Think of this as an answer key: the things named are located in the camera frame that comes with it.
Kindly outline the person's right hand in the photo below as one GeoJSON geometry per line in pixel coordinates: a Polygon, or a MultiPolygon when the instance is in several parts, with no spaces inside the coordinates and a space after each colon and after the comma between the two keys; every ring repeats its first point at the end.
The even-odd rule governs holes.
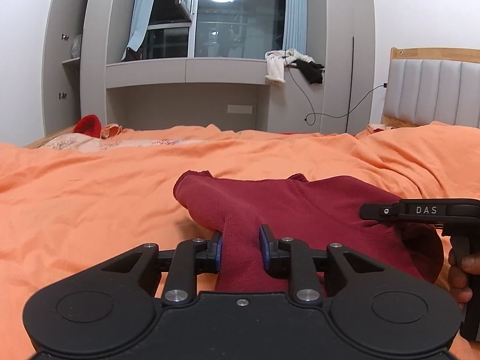
{"type": "Polygon", "coordinates": [[[479,253],[466,256],[458,262],[454,250],[450,250],[448,263],[450,264],[448,271],[449,291],[458,303],[459,308],[463,310],[467,302],[473,297],[473,291],[468,285],[469,276],[480,273],[479,253]]]}

